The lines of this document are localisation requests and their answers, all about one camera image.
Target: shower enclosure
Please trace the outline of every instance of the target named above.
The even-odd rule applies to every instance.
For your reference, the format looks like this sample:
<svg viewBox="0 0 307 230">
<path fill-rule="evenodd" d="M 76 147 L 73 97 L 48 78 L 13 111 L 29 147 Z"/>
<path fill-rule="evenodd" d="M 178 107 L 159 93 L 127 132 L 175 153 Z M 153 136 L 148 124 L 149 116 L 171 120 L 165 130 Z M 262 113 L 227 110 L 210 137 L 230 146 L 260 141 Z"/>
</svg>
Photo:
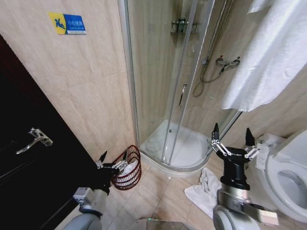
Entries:
<svg viewBox="0 0 307 230">
<path fill-rule="evenodd" d="M 220 55 L 214 47 L 232 1 L 118 3 L 137 145 L 163 167 L 198 170 L 211 153 L 214 124 L 223 136 L 240 114 L 221 109 L 219 81 L 200 81 L 220 70 L 209 60 Z"/>
</svg>

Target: yellow logo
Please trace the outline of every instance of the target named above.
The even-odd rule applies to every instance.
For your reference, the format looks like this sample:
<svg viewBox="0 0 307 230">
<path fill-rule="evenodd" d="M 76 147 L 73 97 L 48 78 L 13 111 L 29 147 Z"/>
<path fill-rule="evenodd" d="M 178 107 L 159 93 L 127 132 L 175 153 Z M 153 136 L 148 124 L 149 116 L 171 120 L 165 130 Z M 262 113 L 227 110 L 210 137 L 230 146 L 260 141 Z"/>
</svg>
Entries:
<svg viewBox="0 0 307 230">
<path fill-rule="evenodd" d="M 49 12 L 50 19 L 52 20 L 53 26 L 56 29 L 57 34 L 66 34 L 66 22 L 62 13 Z"/>
</svg>

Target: red wire basket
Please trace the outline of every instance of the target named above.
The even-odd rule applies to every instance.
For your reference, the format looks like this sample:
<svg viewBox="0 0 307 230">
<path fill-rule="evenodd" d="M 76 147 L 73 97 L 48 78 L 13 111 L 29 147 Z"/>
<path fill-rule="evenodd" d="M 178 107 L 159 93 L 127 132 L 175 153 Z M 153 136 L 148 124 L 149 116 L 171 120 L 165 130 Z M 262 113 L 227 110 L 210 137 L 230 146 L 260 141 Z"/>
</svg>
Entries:
<svg viewBox="0 0 307 230">
<path fill-rule="evenodd" d="M 138 161 L 136 167 L 127 175 L 114 176 L 112 179 L 113 185 L 119 190 L 128 190 L 136 186 L 140 181 L 142 170 L 141 170 L 141 154 L 139 149 L 130 145 L 119 157 L 116 158 L 113 163 L 118 163 L 123 160 L 125 153 L 127 153 L 126 161 L 131 164 Z"/>
</svg>

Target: towel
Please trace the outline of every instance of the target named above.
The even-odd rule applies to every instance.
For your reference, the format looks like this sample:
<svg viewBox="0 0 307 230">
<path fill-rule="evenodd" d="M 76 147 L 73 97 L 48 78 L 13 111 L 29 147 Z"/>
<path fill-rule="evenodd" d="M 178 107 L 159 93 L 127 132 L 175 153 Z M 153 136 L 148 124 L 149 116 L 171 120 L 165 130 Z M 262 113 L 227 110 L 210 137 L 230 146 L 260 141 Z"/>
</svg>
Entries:
<svg viewBox="0 0 307 230">
<path fill-rule="evenodd" d="M 222 101 L 249 112 L 274 100 L 307 63 L 307 0 L 275 0 Z"/>
<path fill-rule="evenodd" d="M 213 218 L 213 208 L 216 206 L 217 190 L 221 188 L 221 182 L 213 172 L 203 168 L 200 183 L 184 190 L 185 195 L 196 206 L 204 211 L 209 217 Z"/>
<path fill-rule="evenodd" d="M 271 6 L 272 3 L 273 0 L 253 0 L 249 7 L 248 13 L 261 11 L 268 6 Z"/>
</svg>

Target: shower door handle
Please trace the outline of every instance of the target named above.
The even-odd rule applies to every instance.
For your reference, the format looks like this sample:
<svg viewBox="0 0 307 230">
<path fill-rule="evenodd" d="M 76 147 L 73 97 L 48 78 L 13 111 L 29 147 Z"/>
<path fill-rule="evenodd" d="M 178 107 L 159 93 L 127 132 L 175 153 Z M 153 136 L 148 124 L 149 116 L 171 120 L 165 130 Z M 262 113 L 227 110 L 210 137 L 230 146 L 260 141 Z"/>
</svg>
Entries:
<svg viewBox="0 0 307 230">
<path fill-rule="evenodd" d="M 181 96 L 180 96 L 178 108 L 181 108 L 182 97 L 183 97 L 184 91 L 185 91 L 187 86 L 188 86 L 188 84 L 186 84 L 186 83 L 184 83 L 183 86 L 182 86 Z"/>
</svg>

